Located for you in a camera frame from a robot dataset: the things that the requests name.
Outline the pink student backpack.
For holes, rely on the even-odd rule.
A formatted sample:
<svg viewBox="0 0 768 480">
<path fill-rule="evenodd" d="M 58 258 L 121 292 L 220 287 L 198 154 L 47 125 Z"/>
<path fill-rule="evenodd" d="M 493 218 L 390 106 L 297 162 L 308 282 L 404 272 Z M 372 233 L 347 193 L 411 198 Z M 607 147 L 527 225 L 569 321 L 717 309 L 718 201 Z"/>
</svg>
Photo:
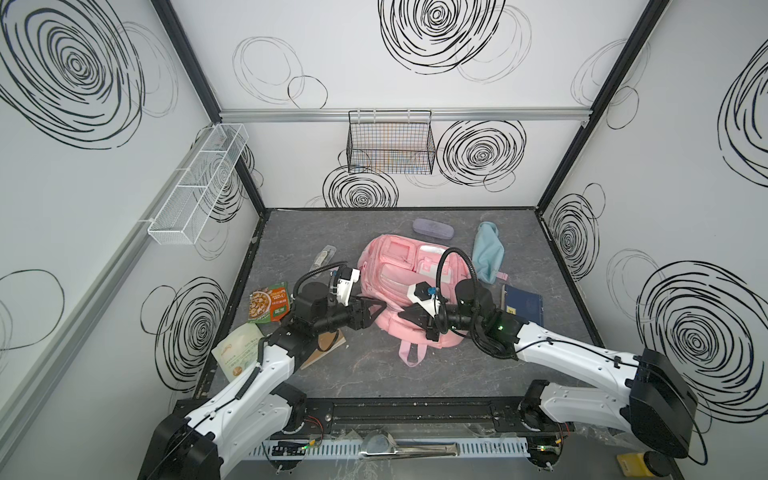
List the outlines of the pink student backpack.
<svg viewBox="0 0 768 480">
<path fill-rule="evenodd" d="M 512 344 L 493 336 L 501 311 L 467 260 L 457 248 L 391 234 L 363 250 L 357 263 L 362 293 L 386 303 L 375 324 L 400 340 L 407 366 L 419 365 L 430 348 L 454 347 L 465 338 L 495 358 L 517 357 Z"/>
</svg>

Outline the navy blue notebook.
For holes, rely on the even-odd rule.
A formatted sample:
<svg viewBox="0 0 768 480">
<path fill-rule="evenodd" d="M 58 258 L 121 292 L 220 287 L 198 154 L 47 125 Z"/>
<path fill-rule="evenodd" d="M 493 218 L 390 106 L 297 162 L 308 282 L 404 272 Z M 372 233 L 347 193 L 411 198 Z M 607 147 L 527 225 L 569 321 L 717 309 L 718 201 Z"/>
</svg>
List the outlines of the navy blue notebook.
<svg viewBox="0 0 768 480">
<path fill-rule="evenodd" d="M 543 297 L 539 294 L 503 284 L 501 306 L 509 314 L 519 316 L 539 326 L 544 325 Z"/>
</svg>

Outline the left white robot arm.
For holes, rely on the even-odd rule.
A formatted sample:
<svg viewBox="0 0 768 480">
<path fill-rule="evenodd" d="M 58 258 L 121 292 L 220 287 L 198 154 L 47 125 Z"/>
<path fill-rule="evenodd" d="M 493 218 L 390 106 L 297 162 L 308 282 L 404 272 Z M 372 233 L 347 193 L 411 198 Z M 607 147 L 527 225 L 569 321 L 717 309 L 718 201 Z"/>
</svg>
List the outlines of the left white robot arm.
<svg viewBox="0 0 768 480">
<path fill-rule="evenodd" d="M 257 359 L 213 398 L 171 414 L 153 432 L 141 479 L 224 479 L 271 435 L 303 424 L 305 396 L 287 380 L 318 348 L 323 333 L 370 327 L 383 300 L 331 296 L 312 282 L 296 293 L 279 327 L 258 344 Z"/>
</svg>

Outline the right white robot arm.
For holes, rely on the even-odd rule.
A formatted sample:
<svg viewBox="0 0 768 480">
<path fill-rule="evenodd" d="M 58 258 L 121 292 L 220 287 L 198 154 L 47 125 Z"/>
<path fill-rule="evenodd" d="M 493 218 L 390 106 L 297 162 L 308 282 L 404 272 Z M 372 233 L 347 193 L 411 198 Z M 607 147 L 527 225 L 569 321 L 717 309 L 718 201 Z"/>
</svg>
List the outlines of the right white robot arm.
<svg viewBox="0 0 768 480">
<path fill-rule="evenodd" d="M 455 285 L 450 300 L 441 280 L 453 255 L 469 259 L 459 248 L 444 250 L 434 281 L 408 286 L 401 318 L 422 328 L 428 340 L 457 333 L 492 358 L 538 364 L 584 382 L 582 388 L 532 383 L 520 406 L 532 428 L 569 422 L 603 426 L 630 432 L 668 457 L 689 457 L 692 439 L 702 434 L 695 420 L 698 398 L 664 354 L 600 348 L 508 313 L 495 306 L 474 271 Z"/>
</svg>

